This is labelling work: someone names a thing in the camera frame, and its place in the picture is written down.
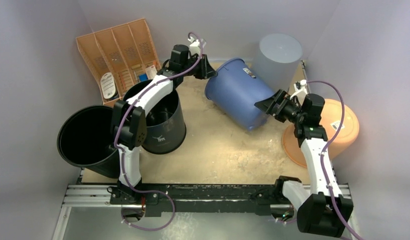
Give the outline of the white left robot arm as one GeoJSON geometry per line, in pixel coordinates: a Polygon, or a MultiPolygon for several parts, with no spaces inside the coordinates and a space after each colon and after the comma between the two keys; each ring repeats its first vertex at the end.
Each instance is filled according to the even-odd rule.
{"type": "Polygon", "coordinates": [[[203,53],[203,39],[189,46],[177,44],[173,47],[169,65],[158,71],[153,80],[128,100],[118,100],[113,107],[111,131],[113,145],[120,157],[119,181],[127,186],[122,197],[134,205],[142,198],[141,189],[135,187],[141,180],[139,169],[140,147],[147,135],[146,116],[167,95],[183,83],[187,76],[208,79],[216,71],[210,67],[203,53]]]}

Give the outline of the blue plastic bucket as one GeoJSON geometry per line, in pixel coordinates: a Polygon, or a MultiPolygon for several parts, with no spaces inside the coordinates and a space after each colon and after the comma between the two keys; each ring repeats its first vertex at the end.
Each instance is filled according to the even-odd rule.
{"type": "Polygon", "coordinates": [[[264,125],[268,119],[255,103],[275,94],[241,58],[223,63],[217,69],[217,75],[208,80],[204,93],[208,100],[248,131],[264,125]]]}

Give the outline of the grey plastic bucket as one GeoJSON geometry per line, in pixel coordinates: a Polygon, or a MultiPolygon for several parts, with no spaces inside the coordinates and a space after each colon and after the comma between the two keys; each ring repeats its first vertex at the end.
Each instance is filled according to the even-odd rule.
{"type": "Polygon", "coordinates": [[[272,33],[259,41],[252,71],[274,92],[287,91],[303,55],[300,42],[287,34],[272,33]]]}

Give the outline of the small black plastic bucket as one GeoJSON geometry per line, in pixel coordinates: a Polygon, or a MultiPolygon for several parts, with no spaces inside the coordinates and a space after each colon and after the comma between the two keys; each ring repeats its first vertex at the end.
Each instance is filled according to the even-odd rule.
{"type": "Polygon", "coordinates": [[[149,80],[132,87],[125,100],[114,105],[115,147],[122,154],[137,154],[140,148],[163,155],[180,147],[186,125],[179,95],[172,80],[149,80]]]}

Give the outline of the orange plastic bucket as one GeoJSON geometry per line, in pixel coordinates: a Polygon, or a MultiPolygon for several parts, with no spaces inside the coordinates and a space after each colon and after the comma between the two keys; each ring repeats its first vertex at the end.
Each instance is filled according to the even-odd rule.
{"type": "MultiPolygon", "coordinates": [[[[325,99],[322,119],[320,124],[325,128],[330,140],[337,129],[341,127],[340,133],[329,145],[328,153],[330,160],[334,160],[340,153],[346,150],[358,137],[360,125],[355,113],[345,106],[345,117],[343,124],[340,124],[342,116],[341,102],[334,99],[325,99]]],[[[283,135],[282,144],[287,156],[297,165],[307,167],[306,160],[301,152],[298,141],[294,136],[294,125],[289,125],[283,135]]]]}

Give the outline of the large black plastic bucket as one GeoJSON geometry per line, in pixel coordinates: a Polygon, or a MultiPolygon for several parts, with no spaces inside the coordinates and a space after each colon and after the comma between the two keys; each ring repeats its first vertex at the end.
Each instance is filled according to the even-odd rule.
{"type": "Polygon", "coordinates": [[[72,166],[118,178],[119,152],[110,131],[112,113],[113,108],[109,106],[93,105],[69,117],[57,136],[60,156],[72,166]]]}

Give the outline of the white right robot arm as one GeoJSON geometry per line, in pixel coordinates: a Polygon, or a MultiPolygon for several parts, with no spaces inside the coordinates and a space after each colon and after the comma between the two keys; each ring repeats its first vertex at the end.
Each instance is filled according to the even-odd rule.
{"type": "Polygon", "coordinates": [[[279,177],[278,183],[281,185],[273,190],[274,199],[281,204],[290,201],[296,210],[295,218],[300,232],[342,237],[354,204],[340,190],[329,158],[328,136],[320,124],[325,99],[309,93],[299,104],[295,97],[280,89],[254,105],[282,123],[293,123],[294,136],[310,176],[309,190],[299,180],[279,177]]]}

